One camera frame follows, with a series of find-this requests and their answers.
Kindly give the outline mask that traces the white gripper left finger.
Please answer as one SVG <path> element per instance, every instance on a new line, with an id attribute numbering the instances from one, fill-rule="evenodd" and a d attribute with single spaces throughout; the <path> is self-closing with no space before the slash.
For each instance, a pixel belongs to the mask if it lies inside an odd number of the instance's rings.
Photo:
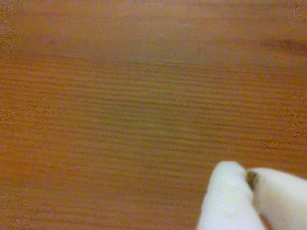
<path id="1" fill-rule="evenodd" d="M 245 169 L 237 162 L 222 161 L 210 176 L 196 229 L 264 230 L 252 201 Z"/>

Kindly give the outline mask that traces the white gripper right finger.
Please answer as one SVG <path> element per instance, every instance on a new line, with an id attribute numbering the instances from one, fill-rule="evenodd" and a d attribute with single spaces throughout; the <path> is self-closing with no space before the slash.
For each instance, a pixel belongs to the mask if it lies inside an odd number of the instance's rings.
<path id="1" fill-rule="evenodd" d="M 255 209 L 274 230 L 307 228 L 306 179 L 270 168 L 250 168 L 246 180 Z"/>

